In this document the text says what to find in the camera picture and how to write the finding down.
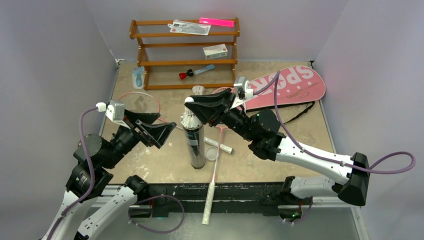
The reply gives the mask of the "white shuttlecock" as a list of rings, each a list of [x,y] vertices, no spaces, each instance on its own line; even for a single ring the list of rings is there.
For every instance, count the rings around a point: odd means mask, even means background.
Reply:
[[[194,95],[201,96],[205,93],[205,87],[202,85],[195,85],[192,87],[192,92]]]
[[[203,126],[203,123],[196,117],[192,110],[184,107],[184,113],[180,117],[181,124],[185,129],[192,130]]]

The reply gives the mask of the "black shuttlecock tube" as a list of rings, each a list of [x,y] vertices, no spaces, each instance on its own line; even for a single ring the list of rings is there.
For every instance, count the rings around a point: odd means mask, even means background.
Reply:
[[[190,164],[194,169],[202,169],[206,164],[204,127],[182,129],[187,140]]]

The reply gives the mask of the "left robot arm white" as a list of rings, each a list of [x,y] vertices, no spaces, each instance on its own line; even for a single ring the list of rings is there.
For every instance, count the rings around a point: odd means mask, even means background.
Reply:
[[[80,142],[73,153],[77,164],[65,185],[59,211],[43,236],[45,240],[94,240],[131,205],[150,201],[149,184],[133,175],[127,178],[111,200],[88,215],[92,205],[113,178],[110,169],[139,143],[146,147],[161,148],[176,128],[174,122],[157,124],[159,113],[136,113],[102,102],[88,111],[104,113],[113,123],[118,124],[118,130],[109,141],[98,134],[85,134],[85,115],[80,115]]]

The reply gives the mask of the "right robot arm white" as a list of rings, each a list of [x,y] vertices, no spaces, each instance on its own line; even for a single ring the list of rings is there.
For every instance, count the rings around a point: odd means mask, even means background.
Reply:
[[[291,163],[327,177],[329,191],[343,202],[365,206],[370,175],[365,154],[335,154],[303,143],[294,143],[280,132],[281,123],[270,109],[247,116],[233,107],[236,94],[229,89],[207,94],[191,95],[184,106],[191,110],[203,125],[223,124],[249,142],[248,148],[262,160]]]

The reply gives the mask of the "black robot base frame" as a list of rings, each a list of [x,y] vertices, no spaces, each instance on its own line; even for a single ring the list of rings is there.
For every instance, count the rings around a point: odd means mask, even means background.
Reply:
[[[113,211],[121,206],[151,207],[154,218],[169,213],[203,213],[208,183],[147,183],[133,175],[127,178],[112,202]],[[309,204],[331,207],[364,206],[366,194],[351,185],[343,187],[327,177],[289,176],[283,182],[222,182],[212,187],[212,213],[262,214],[298,217],[299,208]]]

